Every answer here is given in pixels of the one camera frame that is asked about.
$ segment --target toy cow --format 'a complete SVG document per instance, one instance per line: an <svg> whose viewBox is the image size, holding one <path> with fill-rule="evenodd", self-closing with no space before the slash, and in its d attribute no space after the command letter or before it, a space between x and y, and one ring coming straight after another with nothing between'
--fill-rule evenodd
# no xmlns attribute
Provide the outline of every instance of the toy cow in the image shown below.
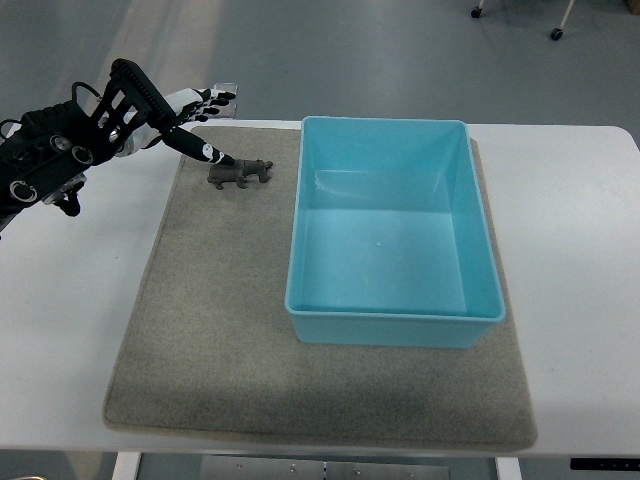
<svg viewBox="0 0 640 480"><path fill-rule="evenodd" d="M213 183L222 190L225 182L236 182L239 188L247 188L248 175L258 175L260 183L267 183L271 178L268 174L273 162L263 162L262 160L236 160L233 165L211 165L207 181Z"/></svg>

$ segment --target caster wheel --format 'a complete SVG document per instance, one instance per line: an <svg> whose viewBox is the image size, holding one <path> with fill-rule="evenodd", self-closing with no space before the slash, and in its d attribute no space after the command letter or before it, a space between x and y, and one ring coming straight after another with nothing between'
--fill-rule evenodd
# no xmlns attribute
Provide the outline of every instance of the caster wheel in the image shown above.
<svg viewBox="0 0 640 480"><path fill-rule="evenodd" d="M551 34L549 35L556 42L562 38L562 30L559 28L554 28L551 30Z"/></svg>

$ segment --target blue plastic bin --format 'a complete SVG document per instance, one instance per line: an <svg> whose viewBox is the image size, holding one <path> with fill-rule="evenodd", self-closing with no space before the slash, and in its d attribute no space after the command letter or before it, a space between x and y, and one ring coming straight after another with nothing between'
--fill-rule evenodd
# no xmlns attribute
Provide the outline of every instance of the blue plastic bin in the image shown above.
<svg viewBox="0 0 640 480"><path fill-rule="evenodd" d="M464 123L304 119L285 306L312 343L464 348L504 318Z"/></svg>

